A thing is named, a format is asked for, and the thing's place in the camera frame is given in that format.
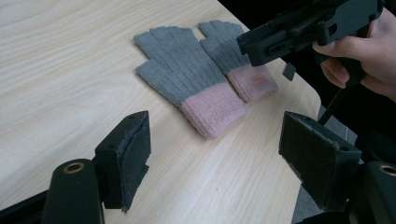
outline pink glove cuff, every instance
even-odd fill
[[[208,139],[218,137],[247,113],[243,101],[228,83],[211,86],[187,98],[180,109],[198,132]]]
[[[278,91],[278,86],[265,64],[257,67],[250,64],[237,67],[227,74],[227,78],[246,102]]]

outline hand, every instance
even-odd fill
[[[315,42],[312,47],[334,57],[320,64],[332,84],[344,88],[349,80],[348,71],[335,57],[355,59],[366,73],[361,84],[396,103],[396,17],[387,9],[370,23],[367,38],[346,36],[326,46]]]

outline knitted glove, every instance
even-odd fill
[[[191,29],[158,27],[134,37],[149,57],[136,69],[177,106],[197,131],[213,139],[246,115],[244,102],[202,49]]]
[[[276,82],[264,65],[253,67],[247,55],[241,54],[236,38],[244,33],[238,24],[224,21],[201,22],[199,29],[206,39],[201,45],[230,80],[246,102],[278,90]]]

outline gray glove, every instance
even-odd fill
[[[134,41],[149,60],[136,69],[153,89],[179,107],[191,124],[212,139],[246,115],[243,101],[202,49],[191,29],[158,27]]]
[[[250,102],[278,90],[265,64],[252,67],[248,56],[241,53],[236,42],[236,38],[244,33],[240,25],[210,21],[201,22],[198,27],[206,37],[200,41],[202,47],[242,99]]]

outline wood grain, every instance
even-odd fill
[[[214,0],[2,1],[0,209],[48,189],[65,161],[91,159],[127,115],[148,110],[152,153],[131,210],[106,223],[290,223],[300,185],[277,154],[284,111],[316,118],[319,98],[268,63],[279,92],[206,140],[135,73],[134,35],[161,25],[242,24]]]

